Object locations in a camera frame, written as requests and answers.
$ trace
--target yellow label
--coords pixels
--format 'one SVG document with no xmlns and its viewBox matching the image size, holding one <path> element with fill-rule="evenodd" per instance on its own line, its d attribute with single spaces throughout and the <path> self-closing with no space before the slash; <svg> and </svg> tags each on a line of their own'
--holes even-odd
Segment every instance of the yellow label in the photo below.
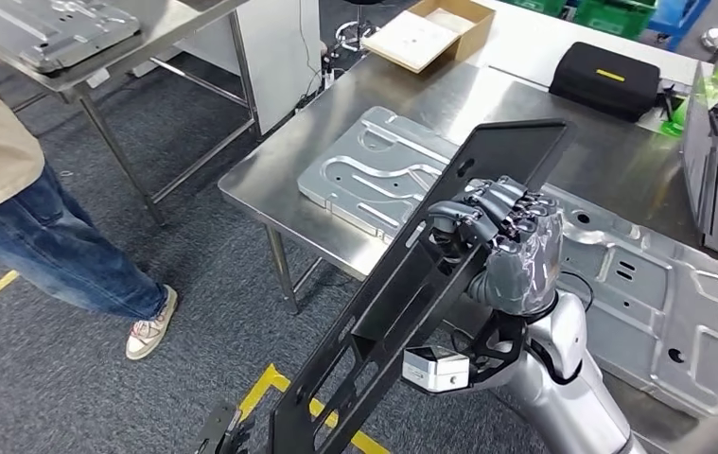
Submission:
<svg viewBox="0 0 718 454">
<path fill-rule="evenodd" d="M 626 82 L 626 78 L 623 76 L 618 76 L 617 74 L 612 74 L 609 71 L 604 71 L 603 69 L 597 69 L 595 70 L 597 74 L 600 74 L 604 76 L 605 78 L 614 79 L 618 82 Z"/>
</svg>

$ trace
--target cable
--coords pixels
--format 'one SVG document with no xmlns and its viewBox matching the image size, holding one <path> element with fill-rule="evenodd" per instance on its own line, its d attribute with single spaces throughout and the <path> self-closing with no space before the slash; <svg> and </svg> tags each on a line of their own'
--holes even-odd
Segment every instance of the cable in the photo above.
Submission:
<svg viewBox="0 0 718 454">
<path fill-rule="evenodd" d="M 314 81 L 314 79 L 317 76 L 321 76 L 320 71 L 317 71 L 311 66 L 311 53 L 308 51 L 308 42 L 306 41 L 306 36 L 303 34 L 303 0 L 297 0 L 297 26 L 297 31 L 300 34 L 300 39 L 303 40 L 303 46 L 306 48 L 306 66 L 308 66 L 308 69 L 310 69 L 311 73 L 314 74 L 314 76 L 308 82 L 306 92 L 303 93 L 302 96 L 300 96 L 300 99 L 302 100 L 303 98 L 308 96 L 308 92 L 311 90 L 311 83 Z"/>
<path fill-rule="evenodd" d="M 595 301 L 595 291 L 593 291 L 592 286 L 589 284 L 589 282 L 587 282 L 587 280 L 582 277 L 581 274 L 572 271 L 561 271 L 561 274 L 573 276 L 576 279 L 582 281 L 584 285 L 587 286 L 587 289 L 589 290 L 589 303 L 587 303 L 587 306 L 585 307 L 585 312 L 589 311 L 589 309 L 592 307 L 592 302 Z"/>
<path fill-rule="evenodd" d="M 470 343 L 472 343 L 473 337 L 470 336 L 469 333 L 467 333 L 466 331 L 464 331 L 461 328 L 453 328 L 453 331 L 450 332 L 450 343 L 453 345 L 453 350 L 455 350 L 456 352 L 461 352 L 464 349 L 459 348 L 459 343 L 456 341 L 457 334 L 461 334 L 462 336 L 465 337 L 467 346 L 469 346 Z"/>
</svg>

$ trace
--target table leg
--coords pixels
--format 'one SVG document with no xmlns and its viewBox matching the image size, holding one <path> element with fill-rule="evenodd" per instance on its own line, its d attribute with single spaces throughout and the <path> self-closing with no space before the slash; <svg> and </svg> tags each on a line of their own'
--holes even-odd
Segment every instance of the table leg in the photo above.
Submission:
<svg viewBox="0 0 718 454">
<path fill-rule="evenodd" d="M 238 75 L 241 80 L 241 88 L 244 92 L 244 101 L 250 111 L 250 118 L 253 119 L 253 132 L 255 137 L 261 139 L 261 125 L 258 123 L 258 106 L 255 103 L 255 92 L 253 81 L 250 78 L 250 66 L 247 64 L 247 51 L 244 49 L 244 42 L 241 39 L 241 25 L 238 22 L 238 13 L 234 9 L 228 16 L 233 33 L 234 47 L 236 48 L 236 61 L 238 61 Z"/>
<path fill-rule="evenodd" d="M 153 219 L 155 219 L 155 222 L 158 223 L 158 225 L 164 225 L 164 217 L 161 215 L 161 212 L 158 211 L 158 207 L 155 206 L 155 203 L 152 201 L 152 197 L 149 195 L 149 192 L 147 192 L 144 186 L 142 186 L 142 184 L 136 178 L 135 172 L 133 171 L 132 166 L 128 161 L 128 158 L 125 156 L 124 151 L 122 151 L 122 148 L 116 141 L 114 133 L 108 127 L 108 123 L 105 121 L 105 119 L 102 117 L 102 114 L 94 105 L 94 101 L 92 101 L 88 95 L 82 95 L 79 97 L 79 103 L 82 109 L 88 115 L 88 119 L 89 121 L 91 121 L 91 124 L 94 126 L 97 132 L 99 132 L 99 135 L 102 136 L 102 140 L 105 141 L 105 145 L 107 145 L 111 152 L 114 154 L 114 158 L 116 158 L 116 161 L 119 163 L 119 166 L 122 168 L 122 171 L 125 172 L 125 176 L 128 177 L 128 180 L 130 180 L 132 186 L 135 188 L 135 191 L 141 199 L 141 202 L 144 203 L 144 205 L 147 207 L 147 211 L 149 212 L 149 214 L 152 216 Z"/>
<path fill-rule="evenodd" d="M 284 301 L 289 311 L 296 314 L 300 311 L 300 307 L 297 305 L 297 298 L 294 296 L 294 285 L 291 283 L 291 277 L 289 276 L 289 264 L 286 260 L 283 240 L 278 231 L 269 224 L 266 228 L 267 237 L 270 240 L 270 249 L 272 250 L 272 263 L 275 266 L 275 272 L 278 274 L 278 280 L 284 293 Z"/>
</svg>

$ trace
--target stainless steel table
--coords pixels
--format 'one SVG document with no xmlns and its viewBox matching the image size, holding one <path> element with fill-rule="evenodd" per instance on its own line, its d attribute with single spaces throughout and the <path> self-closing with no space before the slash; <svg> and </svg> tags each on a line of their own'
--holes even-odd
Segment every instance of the stainless steel table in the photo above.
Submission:
<svg viewBox="0 0 718 454">
<path fill-rule="evenodd" d="M 618 215 L 696 246 L 678 141 L 601 117 L 490 68 L 463 63 L 416 76 L 369 57 L 219 181 L 225 198 L 266 224 L 289 306 L 296 310 L 281 234 L 362 279 L 386 249 L 308 201 L 297 177 L 359 116 L 383 106 L 461 144 L 482 121 L 562 116 L 580 128 L 550 182 Z M 517 150 L 511 150 L 512 159 Z M 695 421 L 618 379 L 607 387 L 655 452 L 718 452 L 718 417 Z"/>
<path fill-rule="evenodd" d="M 44 75 L 34 71 L 5 49 L 0 49 L 0 62 L 19 71 L 39 84 L 47 93 L 59 96 L 64 102 L 77 101 L 88 115 L 92 125 L 102 136 L 105 144 L 114 154 L 116 161 L 122 167 L 149 213 L 159 224 L 163 224 L 163 216 L 155 204 L 255 124 L 256 109 L 253 87 L 250 82 L 250 74 L 247 69 L 241 41 L 241 31 L 236 17 L 236 7 L 246 2 L 247 0 L 111 0 L 109 1 L 111 5 L 129 12 L 139 19 L 141 22 L 139 34 L 54 74 Z M 243 98 L 155 58 L 156 55 L 169 49 L 179 40 L 225 15 L 230 15 L 230 22 L 234 32 L 236 56 L 244 89 Z M 152 61 L 173 74 L 236 102 L 247 108 L 250 114 L 250 119 L 245 124 L 238 127 L 215 147 L 207 151 L 198 161 L 155 194 L 150 194 L 141 184 L 124 150 L 91 99 L 91 92 L 99 86 L 99 83 L 121 76 L 145 61 Z M 92 78 L 100 79 L 99 83 L 90 82 L 89 79 L 93 80 Z M 37 102 L 42 97 L 44 96 L 34 96 L 15 106 L 13 110 L 18 112 Z"/>
</svg>

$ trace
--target stool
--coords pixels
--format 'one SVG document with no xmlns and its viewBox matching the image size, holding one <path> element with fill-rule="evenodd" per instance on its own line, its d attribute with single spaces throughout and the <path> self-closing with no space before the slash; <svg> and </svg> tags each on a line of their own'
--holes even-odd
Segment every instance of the stool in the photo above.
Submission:
<svg viewBox="0 0 718 454">
<path fill-rule="evenodd" d="M 361 8 L 370 5 L 377 5 L 383 0 L 345 0 L 359 7 L 357 20 L 342 24 L 336 30 L 337 45 L 345 50 L 359 52 L 362 49 L 361 39 L 371 36 L 378 31 L 378 27 L 364 21 L 361 17 Z"/>
</svg>

